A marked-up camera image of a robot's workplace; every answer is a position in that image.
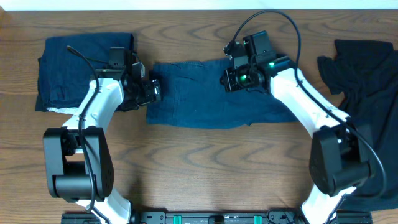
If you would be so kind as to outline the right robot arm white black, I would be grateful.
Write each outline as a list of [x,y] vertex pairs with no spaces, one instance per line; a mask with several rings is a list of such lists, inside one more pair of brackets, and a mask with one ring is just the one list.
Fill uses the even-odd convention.
[[367,124],[356,124],[309,84],[285,55],[231,56],[220,82],[227,92],[254,87],[281,101],[301,122],[312,143],[310,195],[295,223],[330,223],[345,199],[374,177],[376,159]]

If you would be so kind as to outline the blue denim shorts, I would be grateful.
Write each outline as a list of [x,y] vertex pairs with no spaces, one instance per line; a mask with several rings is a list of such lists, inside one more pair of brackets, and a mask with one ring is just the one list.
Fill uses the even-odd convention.
[[162,99],[147,106],[147,124],[230,129],[297,121],[282,102],[262,88],[225,91],[219,79],[230,65],[228,59],[155,64],[150,77],[160,81]]

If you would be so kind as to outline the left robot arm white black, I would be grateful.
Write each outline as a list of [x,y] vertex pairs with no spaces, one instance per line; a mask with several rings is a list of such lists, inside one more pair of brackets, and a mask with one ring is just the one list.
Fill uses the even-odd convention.
[[114,188],[105,133],[118,107],[136,110],[160,99],[158,80],[144,80],[123,69],[97,69],[74,115],[44,133],[50,195],[84,207],[100,223],[139,223],[132,203]]

